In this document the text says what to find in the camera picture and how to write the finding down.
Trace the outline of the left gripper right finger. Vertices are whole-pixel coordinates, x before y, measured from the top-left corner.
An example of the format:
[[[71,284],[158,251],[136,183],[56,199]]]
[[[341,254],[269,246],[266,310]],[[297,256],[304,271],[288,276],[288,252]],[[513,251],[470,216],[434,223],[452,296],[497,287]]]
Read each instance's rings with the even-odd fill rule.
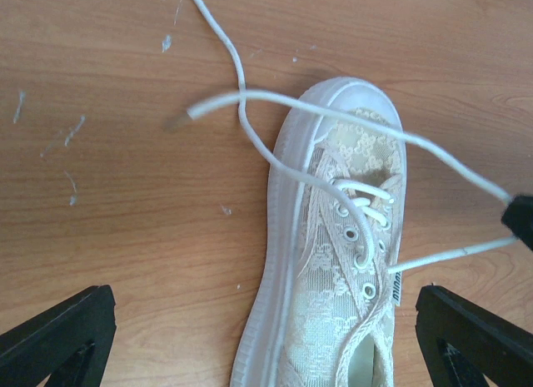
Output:
[[[532,333],[439,285],[421,288],[416,310],[434,386],[532,385]]]

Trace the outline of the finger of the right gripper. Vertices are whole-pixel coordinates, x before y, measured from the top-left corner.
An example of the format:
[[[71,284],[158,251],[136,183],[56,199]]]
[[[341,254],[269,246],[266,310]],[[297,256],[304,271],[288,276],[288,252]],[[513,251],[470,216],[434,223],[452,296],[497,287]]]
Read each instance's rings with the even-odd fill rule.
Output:
[[[501,223],[512,234],[533,250],[533,196],[515,196],[501,217]]]

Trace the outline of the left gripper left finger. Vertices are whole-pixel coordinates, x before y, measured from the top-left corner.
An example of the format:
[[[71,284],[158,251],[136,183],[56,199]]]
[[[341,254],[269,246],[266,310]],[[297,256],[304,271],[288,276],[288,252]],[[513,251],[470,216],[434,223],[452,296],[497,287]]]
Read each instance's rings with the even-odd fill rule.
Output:
[[[93,285],[1,335],[1,385],[99,386],[116,333],[109,285]]]

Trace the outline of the white lace sneaker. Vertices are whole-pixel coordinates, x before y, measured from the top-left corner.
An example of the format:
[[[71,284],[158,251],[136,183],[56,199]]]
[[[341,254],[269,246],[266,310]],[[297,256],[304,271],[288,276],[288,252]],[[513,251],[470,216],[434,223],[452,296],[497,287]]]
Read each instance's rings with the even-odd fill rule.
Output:
[[[390,99],[369,82],[337,77],[301,98],[401,128]],[[360,270],[361,223],[329,194],[271,168],[266,263],[246,323],[233,386],[391,386],[396,264],[406,195],[406,146],[355,123],[325,118],[306,171],[344,191],[368,216],[373,262]]]

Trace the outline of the white shoelace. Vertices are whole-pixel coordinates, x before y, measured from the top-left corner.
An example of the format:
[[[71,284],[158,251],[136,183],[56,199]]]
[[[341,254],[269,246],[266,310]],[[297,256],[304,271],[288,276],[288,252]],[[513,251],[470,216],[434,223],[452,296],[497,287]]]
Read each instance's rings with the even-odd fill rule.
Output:
[[[369,221],[366,218],[368,216],[375,216],[379,221],[382,219],[372,210],[365,210],[361,206],[356,206],[356,204],[346,196],[343,190],[333,186],[329,181],[316,178],[306,171],[308,161],[317,144],[316,133],[319,131],[319,126],[325,118],[332,118],[334,120],[340,119],[345,122],[355,123],[382,135],[393,137],[398,141],[418,146],[421,149],[430,152],[433,156],[448,165],[456,173],[473,185],[479,187],[481,190],[489,193],[505,204],[511,202],[511,196],[498,185],[488,181],[483,176],[480,176],[458,161],[452,154],[422,136],[404,132],[400,128],[371,122],[336,108],[331,109],[330,107],[319,106],[280,93],[248,89],[246,86],[244,67],[232,40],[226,35],[222,27],[212,16],[203,0],[192,1],[195,3],[200,14],[204,17],[212,31],[229,52],[236,69],[238,90],[208,98],[188,107],[188,118],[195,121],[217,109],[227,107],[231,104],[237,104],[237,113],[242,129],[247,134],[253,146],[259,151],[260,155],[270,163],[273,170],[297,183],[314,186],[329,194],[347,209],[349,216],[361,223],[359,226],[358,241],[364,245],[364,250],[355,259],[356,268],[363,270],[370,266],[376,253],[379,251],[379,249],[376,248],[376,238],[372,234]],[[266,145],[262,142],[247,118],[247,103],[251,100],[273,102],[291,109],[286,122],[280,130],[273,151],[267,149]]]

